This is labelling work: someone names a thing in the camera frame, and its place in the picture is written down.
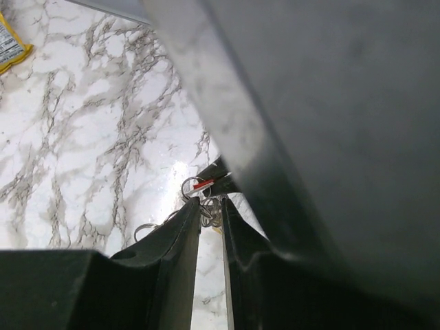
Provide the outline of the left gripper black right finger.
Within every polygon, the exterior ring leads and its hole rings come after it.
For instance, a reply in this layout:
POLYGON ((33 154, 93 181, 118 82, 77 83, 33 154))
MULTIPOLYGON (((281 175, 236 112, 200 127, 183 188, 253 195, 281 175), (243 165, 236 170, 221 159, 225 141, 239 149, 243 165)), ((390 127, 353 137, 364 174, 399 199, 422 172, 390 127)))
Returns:
POLYGON ((229 329, 438 329, 408 308, 279 258, 230 199, 221 214, 229 329))

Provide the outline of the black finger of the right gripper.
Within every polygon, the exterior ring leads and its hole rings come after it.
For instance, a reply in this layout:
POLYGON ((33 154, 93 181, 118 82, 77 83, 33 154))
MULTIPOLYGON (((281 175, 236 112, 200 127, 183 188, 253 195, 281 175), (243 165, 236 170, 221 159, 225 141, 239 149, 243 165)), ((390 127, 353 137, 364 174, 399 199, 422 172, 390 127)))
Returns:
POLYGON ((199 182, 214 180, 214 184, 203 191, 204 197, 241 193, 221 156, 202 170, 198 174, 198 178, 199 182))

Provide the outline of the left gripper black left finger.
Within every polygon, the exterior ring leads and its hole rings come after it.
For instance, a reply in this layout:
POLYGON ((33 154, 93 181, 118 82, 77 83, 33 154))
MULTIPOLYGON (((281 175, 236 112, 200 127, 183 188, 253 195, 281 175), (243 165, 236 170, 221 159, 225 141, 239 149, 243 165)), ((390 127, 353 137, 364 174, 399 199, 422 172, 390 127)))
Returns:
POLYGON ((137 243, 1 253, 2 329, 189 329, 200 202, 190 199, 137 243))

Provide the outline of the metal red key organizer plate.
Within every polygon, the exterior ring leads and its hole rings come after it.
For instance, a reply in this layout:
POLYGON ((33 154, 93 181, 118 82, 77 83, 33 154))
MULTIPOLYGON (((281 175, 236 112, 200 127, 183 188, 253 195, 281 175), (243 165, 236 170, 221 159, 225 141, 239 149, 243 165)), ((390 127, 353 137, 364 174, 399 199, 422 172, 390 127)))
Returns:
POLYGON ((198 184, 198 177, 189 177, 181 185, 180 193, 183 202, 189 201, 191 197, 198 197, 200 201, 199 226, 201 228, 213 228, 219 234, 222 233, 221 200, 227 195, 216 197, 204 197, 203 191, 194 191, 193 186, 198 184))

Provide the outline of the large red key tag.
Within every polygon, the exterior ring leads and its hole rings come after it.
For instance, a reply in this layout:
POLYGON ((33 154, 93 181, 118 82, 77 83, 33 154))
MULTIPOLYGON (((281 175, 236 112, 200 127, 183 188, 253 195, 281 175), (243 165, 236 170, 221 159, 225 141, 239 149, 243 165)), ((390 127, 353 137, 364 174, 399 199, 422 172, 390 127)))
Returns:
POLYGON ((214 184, 214 182, 215 181, 213 179, 199 182, 198 184, 195 184, 193 186, 193 190, 194 191, 201 191, 201 190, 207 189, 207 188, 211 187, 214 184))

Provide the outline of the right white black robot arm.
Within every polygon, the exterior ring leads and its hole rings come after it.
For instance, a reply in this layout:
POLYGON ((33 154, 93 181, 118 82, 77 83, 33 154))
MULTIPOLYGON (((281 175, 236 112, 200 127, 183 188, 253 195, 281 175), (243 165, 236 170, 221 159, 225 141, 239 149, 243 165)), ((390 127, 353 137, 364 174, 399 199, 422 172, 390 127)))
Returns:
POLYGON ((146 1, 276 253, 439 311, 439 2, 146 1))

